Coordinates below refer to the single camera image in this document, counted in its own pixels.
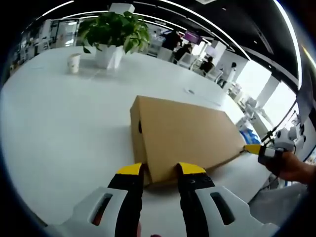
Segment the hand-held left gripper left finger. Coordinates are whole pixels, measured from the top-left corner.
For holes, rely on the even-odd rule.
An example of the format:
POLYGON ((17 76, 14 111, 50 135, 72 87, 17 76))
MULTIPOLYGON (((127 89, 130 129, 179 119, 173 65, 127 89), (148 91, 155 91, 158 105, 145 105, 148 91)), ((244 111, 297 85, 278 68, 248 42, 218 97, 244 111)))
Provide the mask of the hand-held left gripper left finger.
POLYGON ((142 210, 143 164, 124 166, 107 187, 79 202, 60 225, 48 225, 50 237, 136 237, 142 210))

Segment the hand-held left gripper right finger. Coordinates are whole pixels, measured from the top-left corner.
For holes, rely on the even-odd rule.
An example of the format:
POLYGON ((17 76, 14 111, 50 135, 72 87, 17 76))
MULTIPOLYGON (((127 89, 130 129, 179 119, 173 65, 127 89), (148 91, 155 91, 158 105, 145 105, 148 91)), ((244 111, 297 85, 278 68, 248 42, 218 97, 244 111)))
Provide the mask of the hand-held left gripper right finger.
POLYGON ((176 170, 187 236, 272 237, 279 230, 254 218, 246 202, 216 186, 202 167, 180 162, 176 170))

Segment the person's right hand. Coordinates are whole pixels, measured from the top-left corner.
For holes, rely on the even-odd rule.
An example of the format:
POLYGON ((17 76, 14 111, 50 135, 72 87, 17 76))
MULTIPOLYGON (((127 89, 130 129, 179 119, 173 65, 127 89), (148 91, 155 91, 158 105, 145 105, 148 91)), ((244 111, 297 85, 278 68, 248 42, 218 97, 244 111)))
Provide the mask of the person's right hand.
POLYGON ((285 181, 309 185, 316 180, 316 166, 300 161, 291 152, 284 152, 282 157, 267 162, 266 168, 285 181))

